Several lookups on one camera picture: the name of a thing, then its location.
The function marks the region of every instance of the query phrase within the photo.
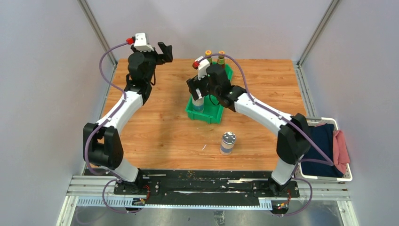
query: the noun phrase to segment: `pink cloth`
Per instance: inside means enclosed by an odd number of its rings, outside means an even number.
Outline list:
[[[334,131],[333,138],[334,165],[343,174],[346,173],[346,164],[350,163],[345,136],[341,130]]]

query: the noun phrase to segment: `green tray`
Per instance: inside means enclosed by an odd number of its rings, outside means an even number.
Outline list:
[[[227,78],[231,81],[231,79],[233,77],[233,70],[227,64],[224,69],[226,70]],[[221,105],[218,105],[218,106],[213,105],[209,101],[208,96],[206,96],[204,98],[205,98],[204,99],[204,112],[200,113],[200,112],[193,111],[192,102],[191,102],[192,97],[190,97],[190,99],[188,100],[187,107],[186,107],[186,112],[188,114],[188,117],[192,120],[206,121],[208,124],[215,124],[215,123],[220,124],[220,122],[222,121],[222,114],[223,114],[224,107]],[[211,96],[211,99],[212,99],[213,103],[215,103],[215,104],[218,103],[216,97]]]

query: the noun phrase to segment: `wooden table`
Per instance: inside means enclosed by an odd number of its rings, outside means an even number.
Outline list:
[[[289,60],[239,60],[251,93],[274,108],[305,115],[301,92]],[[254,120],[225,109],[222,123],[192,121],[185,108],[190,98],[186,80],[195,76],[193,60],[175,59],[157,66],[150,98],[124,127],[124,156],[139,168],[197,170],[273,170],[277,138]],[[244,87],[236,66],[232,84]],[[125,87],[127,60],[118,63],[113,82]],[[104,115],[121,93],[111,88]],[[219,152],[222,134],[232,131],[237,142],[229,156]]]

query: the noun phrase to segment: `cylindrical can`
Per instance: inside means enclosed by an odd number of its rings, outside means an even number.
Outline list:
[[[217,63],[224,68],[225,67],[225,65],[224,65],[224,56],[219,56],[217,58]]]
[[[205,56],[206,57],[211,55],[211,54],[212,54],[212,52],[210,50],[205,51]],[[212,57],[211,56],[208,57],[207,60],[209,61],[209,64],[212,65]]]
[[[204,98],[199,98],[198,100],[194,100],[194,98],[191,98],[192,102],[192,110],[203,113],[204,112]]]
[[[236,135],[232,132],[225,132],[222,136],[220,144],[220,153],[223,155],[230,155],[236,143]]]

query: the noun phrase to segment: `gray wall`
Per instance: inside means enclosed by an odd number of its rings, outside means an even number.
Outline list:
[[[103,50],[77,1],[0,1],[0,31],[1,225],[53,226],[102,107]]]
[[[342,1],[303,66],[319,116],[345,132],[360,225],[397,225],[399,1]]]
[[[224,50],[235,58],[298,60],[331,0],[88,0],[111,46],[137,32],[175,58]],[[129,49],[116,50],[126,58]]]

